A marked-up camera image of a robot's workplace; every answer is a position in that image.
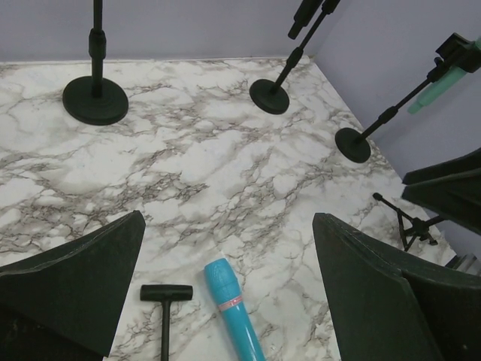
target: light purple wall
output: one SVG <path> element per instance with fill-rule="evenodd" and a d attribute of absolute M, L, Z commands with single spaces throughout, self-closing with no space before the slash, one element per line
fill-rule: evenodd
<path fill-rule="evenodd" d="M 316 62 L 363 126 L 425 79 L 449 35 L 481 35 L 479 0 L 346 1 Z M 478 71 L 415 116 L 403 108 L 372 139 L 401 176 L 465 155 L 481 147 L 480 96 Z M 478 235 L 450 222 L 440 228 L 457 252 L 481 258 Z"/>
<path fill-rule="evenodd" d="M 301 0 L 106 0 L 111 59 L 287 56 Z M 92 0 L 2 0 L 0 61 L 86 59 Z M 307 54 L 319 49 L 318 34 Z"/>

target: microphone handle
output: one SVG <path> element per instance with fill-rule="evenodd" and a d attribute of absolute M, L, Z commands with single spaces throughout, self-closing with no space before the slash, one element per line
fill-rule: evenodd
<path fill-rule="evenodd" d="M 240 361 L 265 361 L 256 332 L 243 302 L 222 311 Z"/>

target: black mount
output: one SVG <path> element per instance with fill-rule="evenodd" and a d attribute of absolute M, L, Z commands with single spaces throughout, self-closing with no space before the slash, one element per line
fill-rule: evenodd
<path fill-rule="evenodd" d="M 444 41 L 436 50 L 436 53 L 440 57 L 434 59 L 436 67 L 428 73 L 426 80 L 399 103 L 387 108 L 363 133 L 351 128 L 342 128 L 336 133 L 337 148 L 347 159 L 356 163 L 366 162 L 371 156 L 371 147 L 367 138 L 381 125 L 394 118 L 401 107 L 417 96 L 430 83 L 434 83 L 446 75 L 451 67 L 458 66 L 469 73 L 474 73 L 481 67 L 481 51 L 474 46 L 474 41 L 468 41 L 456 33 Z"/>
<path fill-rule="evenodd" d="M 127 114 L 129 100 L 119 85 L 103 78 L 107 39 L 102 30 L 102 0 L 94 0 L 93 9 L 94 26 L 89 36 L 92 76 L 71 81 L 62 101 L 67 112 L 80 122 L 108 126 Z"/>
<path fill-rule="evenodd" d="M 299 60 L 301 60 L 304 54 L 304 48 L 313 37 L 314 32 L 316 32 L 325 17 L 334 12 L 339 1 L 340 0 L 325 0 L 324 4 L 322 4 L 321 14 L 313 24 L 312 28 L 310 28 L 301 45 L 292 51 L 287 59 L 286 66 L 275 82 L 272 80 L 260 79 L 254 82 L 250 87 L 249 93 L 251 99 L 263 111 L 269 114 L 283 114 L 287 111 L 289 107 L 289 96 L 281 87 L 282 83 L 291 70 L 299 63 Z M 302 27 L 310 22 L 321 2 L 322 0 L 303 0 L 298 12 L 294 16 L 295 24 L 289 31 L 290 38 L 296 38 Z"/>
<path fill-rule="evenodd" d="M 401 209 L 386 201 L 379 193 L 374 193 L 373 197 L 377 201 L 382 202 L 390 207 L 398 215 L 399 233 L 403 242 L 404 251 L 407 252 L 417 238 L 419 238 L 420 241 L 425 241 L 428 239 L 431 246 L 437 245 L 437 241 L 429 233 L 429 228 L 435 224 L 443 222 L 444 218 L 441 216 L 436 216 L 430 220 L 420 220 L 418 217 L 412 218 L 409 214 L 404 213 Z M 409 220 L 411 223 L 411 227 L 408 229 L 404 228 L 404 218 Z"/>

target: round black base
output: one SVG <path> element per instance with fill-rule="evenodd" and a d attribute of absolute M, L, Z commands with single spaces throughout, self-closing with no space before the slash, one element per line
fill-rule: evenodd
<path fill-rule="evenodd" d="M 371 147 L 365 139 L 359 143 L 354 142 L 358 136 L 360 133 L 357 130 L 342 128 L 336 133 L 336 145 L 347 159 L 364 163 L 371 156 Z"/>
<path fill-rule="evenodd" d="M 280 87 L 275 93 L 271 93 L 273 81 L 267 79 L 256 80 L 250 87 L 249 94 L 254 103 L 269 114 L 283 114 L 289 107 L 289 96 Z"/>
<path fill-rule="evenodd" d="M 114 124 L 129 110 L 123 89 L 108 79 L 102 79 L 102 97 L 94 98 L 92 77 L 79 77 L 67 84 L 62 101 L 71 116 L 93 126 Z"/>

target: white marble floor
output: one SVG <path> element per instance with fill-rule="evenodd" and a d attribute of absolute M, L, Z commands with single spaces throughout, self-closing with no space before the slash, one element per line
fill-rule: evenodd
<path fill-rule="evenodd" d="M 75 239 L 138 209 L 147 229 L 119 322 L 112 361 L 159 356 L 160 307 L 141 284 L 192 284 L 173 306 L 171 360 L 235 360 L 202 270 L 225 256 L 236 270 L 266 357 L 335 360 L 339 351 L 313 243 L 316 212 L 332 213 L 400 247 L 394 212 L 401 180 L 374 148 L 359 165 L 334 144 L 359 128 L 309 59 L 286 82 L 282 116 L 259 110 L 249 85 L 283 61 L 113 62 L 105 74 L 127 92 L 120 123 L 86 126 L 63 109 L 62 90 L 89 64 L 0 65 L 0 265 Z M 441 239 L 412 253 L 444 264 Z"/>

